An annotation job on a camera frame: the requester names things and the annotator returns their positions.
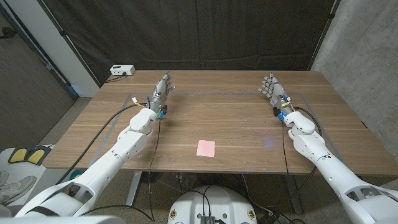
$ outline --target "sneaker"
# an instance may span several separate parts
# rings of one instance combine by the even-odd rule
[[[0,187],[6,183],[7,179],[8,179],[8,172],[0,171]]]
[[[35,182],[36,177],[28,176],[18,182],[0,186],[0,203],[10,203],[21,198]]]

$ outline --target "table leg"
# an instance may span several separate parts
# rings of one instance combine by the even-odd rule
[[[133,206],[138,193],[139,184],[141,182],[141,171],[135,171],[132,175],[129,195],[127,196],[126,205]]]
[[[296,181],[294,181],[294,176],[292,175],[285,175],[285,181],[287,184],[287,190],[289,191],[289,195],[292,196],[294,193],[297,192]],[[299,195],[297,194],[291,199],[293,205],[293,212],[296,214],[302,214],[303,208],[301,206]]]

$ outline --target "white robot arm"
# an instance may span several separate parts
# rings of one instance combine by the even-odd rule
[[[166,114],[170,72],[156,84],[152,99],[121,131],[116,144],[76,179],[54,185],[29,201],[16,217],[77,217],[93,208],[99,195],[122,165],[140,153],[152,134],[152,124]]]
[[[337,194],[351,221],[359,223],[397,223],[398,192],[369,184],[358,178],[325,146],[315,125],[295,111],[282,85],[273,76],[264,77],[259,89],[274,106],[274,115],[291,127],[294,148],[316,165]]]

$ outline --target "black backdrop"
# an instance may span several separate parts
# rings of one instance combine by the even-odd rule
[[[102,84],[137,70],[306,70],[333,0],[45,0]]]

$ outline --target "black cable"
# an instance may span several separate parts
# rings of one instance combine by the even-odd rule
[[[295,224],[296,221],[299,221],[299,222],[305,224],[305,222],[303,220],[298,219],[298,218],[293,219],[289,224]]]
[[[147,101],[148,101],[148,109],[150,109],[150,101],[148,96],[147,96]]]
[[[132,208],[132,209],[134,209],[134,210],[136,210],[136,211],[138,211],[138,212],[141,212],[141,213],[142,213],[143,215],[145,215],[150,221],[155,222],[153,219],[150,218],[149,215],[147,215],[147,214],[146,214],[145,212],[143,212],[141,209],[135,208],[135,207],[130,206],[130,205],[108,205],[108,206],[98,207],[98,208],[91,209],[91,210],[89,210],[89,211],[87,211],[87,212],[85,212],[85,213],[79,215],[79,217],[80,217],[80,216],[83,216],[83,215],[87,215],[87,214],[90,213],[90,212],[97,211],[97,210],[99,210],[99,209],[103,209],[103,208],[115,208],[115,207],[127,207],[127,208]]]
[[[243,181],[242,181],[239,177],[236,177],[235,175],[233,175],[233,176],[241,183],[241,185],[243,186],[243,188],[245,188],[245,187],[244,187]]]
[[[125,77],[126,75],[127,75],[127,73],[126,73],[126,72],[123,72],[123,74],[122,74],[121,76],[118,76],[118,77],[116,77],[116,78],[112,78],[112,79],[110,79],[110,80],[106,80],[105,83],[115,82],[115,81],[117,81],[118,79]]]
[[[244,186],[245,186],[245,189],[246,189],[246,194],[248,195],[249,200],[250,200],[255,206],[257,206],[257,207],[261,208],[262,210],[267,211],[268,213],[272,214],[272,211],[271,211],[271,210],[269,210],[268,208],[262,207],[261,205],[259,205],[258,203],[256,203],[256,202],[250,197],[248,183],[246,182],[246,179],[244,178],[244,175],[243,175],[243,174],[242,174],[242,178],[243,178],[243,181],[244,181]]]
[[[238,182],[238,184],[235,184],[235,181],[230,178],[232,175],[233,174],[222,174],[221,177],[223,179],[223,182],[222,182],[222,184],[219,184],[219,185],[222,185],[222,186],[226,185],[228,188],[230,188],[236,192],[240,192],[239,194],[242,194],[241,191],[243,188],[242,188],[241,183]]]
[[[180,173],[178,173],[178,183],[180,184],[181,194],[183,195],[184,192],[183,192],[183,190],[182,190],[182,185],[181,185],[181,179],[180,179],[181,176],[182,176],[182,175],[180,175]]]
[[[203,214],[205,214],[205,196],[206,191],[211,187],[211,184],[206,188],[205,192],[203,193]]]
[[[288,221],[289,221],[289,223],[291,223],[292,222],[292,220],[291,219],[289,219],[286,215],[284,215],[283,213],[280,213],[280,212],[277,212],[279,215],[282,215],[283,217],[285,217]]]
[[[281,222],[279,221],[278,217],[276,217],[276,215],[273,215],[273,216],[276,218],[276,220],[278,221],[278,223],[281,224]]]
[[[132,108],[133,106],[137,106],[137,105],[130,105],[127,106],[121,110],[119,110],[118,112],[116,112],[110,119],[108,119],[108,121],[104,124],[104,126],[98,131],[98,133],[95,135],[95,137],[93,138],[93,140],[91,140],[91,142],[88,144],[88,146],[86,147],[86,149],[80,154],[79,158],[72,164],[72,166],[66,171],[66,173],[58,180],[58,182],[55,184],[60,184],[64,178],[70,173],[70,171],[73,170],[73,168],[75,168],[75,166],[80,162],[81,158],[83,158],[83,156],[86,154],[86,152],[88,151],[88,149],[91,147],[91,145],[94,143],[94,141],[98,138],[98,136],[101,134],[101,132],[106,128],[106,126],[109,124],[109,122],[112,121],[112,119],[114,117],[116,117],[119,113],[122,113],[123,111]]]
[[[286,173],[289,175],[289,168],[287,168],[287,159],[286,159],[286,151],[285,151],[285,133],[284,133],[284,122],[280,121],[282,123],[282,146],[284,148],[284,156],[285,156],[285,165],[286,165]]]
[[[154,152],[154,155],[152,156],[152,160],[151,160],[150,165],[149,165],[149,173],[148,173],[149,206],[150,206],[150,214],[152,215],[152,219],[153,219],[154,221],[155,221],[155,217],[154,217],[154,211],[153,211],[153,209],[152,209],[152,197],[151,197],[152,192],[150,191],[150,169],[152,168],[152,163],[154,162],[155,155],[156,155],[157,145],[159,144],[160,121],[161,121],[161,119],[159,120],[159,130],[158,130],[158,132],[157,132],[157,140],[156,140],[155,152]]]
[[[314,117],[310,112],[308,112],[306,109],[303,109],[303,108],[301,108],[301,107],[299,107],[299,106],[295,106],[294,109],[295,109],[295,110],[302,110],[302,111],[306,112],[306,114],[308,114],[308,115],[312,118],[313,122],[314,122],[315,125],[317,126],[318,131],[319,131],[319,135],[322,136],[321,127],[320,127],[318,121],[315,119],[315,117]],[[316,166],[313,167],[313,169],[312,169],[310,175],[307,177],[307,179],[305,180],[304,184],[301,185],[301,187],[298,188],[298,190],[296,191],[296,193],[294,193],[293,195],[291,195],[287,200],[284,200],[284,201],[282,201],[282,202],[279,202],[279,203],[277,203],[277,204],[275,204],[275,205],[269,205],[268,207],[276,207],[276,206],[278,206],[278,205],[280,205],[280,204],[283,204],[283,203],[285,203],[285,202],[289,202],[292,198],[294,198],[294,197],[304,188],[304,186],[308,183],[308,181],[309,181],[309,180],[311,179],[311,177],[314,175],[315,171],[317,171],[317,167],[316,167]]]
[[[196,190],[189,190],[189,191],[187,191],[187,192],[196,192],[196,193],[198,193],[198,194],[201,194],[201,195],[203,195],[205,198],[206,198],[206,200],[207,200],[207,205],[209,206],[209,214],[211,214],[211,212],[210,212],[210,202],[209,202],[209,199],[207,198],[207,196],[205,195],[205,194],[203,194],[203,193],[200,193],[199,191],[196,191]]]

